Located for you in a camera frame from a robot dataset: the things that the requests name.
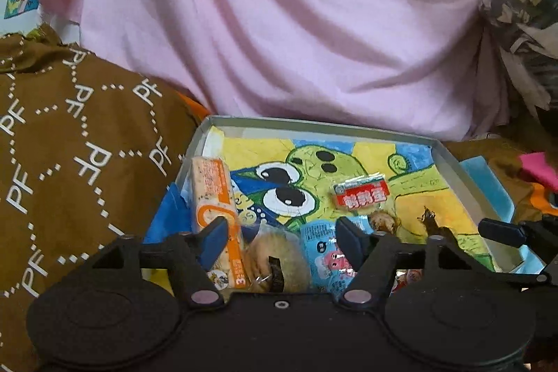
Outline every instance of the red candy wrapper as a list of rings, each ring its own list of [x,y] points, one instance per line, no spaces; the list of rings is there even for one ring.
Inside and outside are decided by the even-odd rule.
[[[346,180],[333,185],[333,191],[337,205],[350,211],[386,202],[390,194],[386,178],[381,174],[363,175]]]

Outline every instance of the orange and white food package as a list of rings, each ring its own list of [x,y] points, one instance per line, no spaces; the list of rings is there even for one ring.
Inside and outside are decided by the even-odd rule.
[[[231,174],[227,164],[218,158],[194,157],[189,178],[194,232],[199,232],[218,216],[223,216],[229,226],[227,246],[213,269],[208,272],[209,279],[218,290],[225,290],[227,287],[248,287],[249,282],[242,263],[244,242],[241,224],[234,203]]]

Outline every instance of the black pupil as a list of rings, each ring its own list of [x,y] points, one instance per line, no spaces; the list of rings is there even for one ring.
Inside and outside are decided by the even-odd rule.
[[[337,172],[337,166],[331,163],[324,163],[322,164],[322,170],[329,173]]]
[[[289,177],[288,172],[280,167],[270,167],[269,169],[263,170],[261,175],[266,182],[277,184],[291,183],[291,177]]]
[[[304,194],[296,188],[277,188],[275,194],[281,202],[291,207],[302,207],[305,200]]]
[[[335,159],[333,153],[326,152],[325,150],[316,152],[316,156],[320,161],[333,161]]]

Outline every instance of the screw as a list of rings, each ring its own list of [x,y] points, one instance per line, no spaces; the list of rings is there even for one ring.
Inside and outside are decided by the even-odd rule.
[[[355,304],[365,304],[372,299],[372,295],[366,290],[349,290],[343,296],[348,302]]]
[[[219,294],[213,290],[198,290],[192,294],[191,298],[197,304],[212,304],[219,299]]]
[[[277,309],[287,309],[290,306],[290,304],[288,304],[288,301],[275,301],[274,306]]]

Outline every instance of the cartoon eye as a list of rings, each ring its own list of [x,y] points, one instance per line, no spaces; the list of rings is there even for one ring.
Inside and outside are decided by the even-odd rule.
[[[303,189],[281,187],[270,189],[263,196],[263,204],[281,216],[303,216],[316,208],[316,200]]]
[[[260,164],[256,167],[256,174],[266,182],[284,185],[296,183],[300,180],[300,172],[292,164],[280,161]]]

